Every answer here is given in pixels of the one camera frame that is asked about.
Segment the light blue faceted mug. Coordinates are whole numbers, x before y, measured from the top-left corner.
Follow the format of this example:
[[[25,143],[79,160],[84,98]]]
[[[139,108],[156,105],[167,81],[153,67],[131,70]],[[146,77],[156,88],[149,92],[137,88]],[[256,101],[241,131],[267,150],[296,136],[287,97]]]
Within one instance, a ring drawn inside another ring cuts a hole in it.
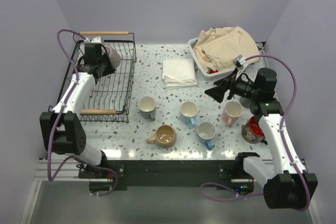
[[[196,116],[199,112],[198,106],[192,101],[185,101],[180,106],[180,119],[184,124],[195,127]]]

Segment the dark green glossy mug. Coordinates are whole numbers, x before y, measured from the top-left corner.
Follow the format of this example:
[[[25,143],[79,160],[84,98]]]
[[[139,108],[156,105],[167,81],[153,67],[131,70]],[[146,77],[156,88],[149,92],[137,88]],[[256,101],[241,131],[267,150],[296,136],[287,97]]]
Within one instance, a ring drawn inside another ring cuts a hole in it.
[[[250,109],[250,106],[251,106],[251,100],[250,99],[240,97],[239,102],[244,108]]]

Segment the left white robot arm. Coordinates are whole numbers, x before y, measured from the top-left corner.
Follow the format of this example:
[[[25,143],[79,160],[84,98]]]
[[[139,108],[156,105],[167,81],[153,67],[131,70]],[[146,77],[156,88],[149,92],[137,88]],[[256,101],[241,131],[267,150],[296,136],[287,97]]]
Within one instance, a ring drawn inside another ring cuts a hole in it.
[[[47,151],[47,167],[51,170],[52,153],[73,155],[90,164],[90,171],[97,178],[108,174],[109,165],[103,162],[102,151],[87,143],[80,122],[85,99],[97,82],[115,72],[108,51],[102,43],[85,43],[83,62],[74,65],[68,89],[50,112],[40,115],[40,127]]]

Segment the purple mug black handle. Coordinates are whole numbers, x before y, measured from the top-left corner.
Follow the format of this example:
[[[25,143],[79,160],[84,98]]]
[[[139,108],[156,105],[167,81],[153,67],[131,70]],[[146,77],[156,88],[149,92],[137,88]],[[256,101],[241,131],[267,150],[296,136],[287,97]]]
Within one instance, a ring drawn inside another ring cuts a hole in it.
[[[122,57],[119,55],[119,53],[112,47],[105,45],[111,65],[116,69],[122,60]]]

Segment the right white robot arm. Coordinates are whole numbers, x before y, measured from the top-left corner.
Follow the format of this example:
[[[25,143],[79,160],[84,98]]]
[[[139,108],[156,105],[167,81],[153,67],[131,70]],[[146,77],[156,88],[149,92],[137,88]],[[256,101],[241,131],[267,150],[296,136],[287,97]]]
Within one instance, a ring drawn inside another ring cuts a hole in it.
[[[318,185],[314,173],[309,173],[298,158],[285,125],[285,113],[274,97],[277,74],[269,68],[258,70],[254,81],[244,81],[235,70],[229,76],[217,80],[205,94],[221,103],[237,95],[250,100],[250,111],[261,128],[273,160],[268,167],[256,154],[243,154],[234,165],[239,178],[251,175],[263,188],[266,205],[270,209],[308,208]]]

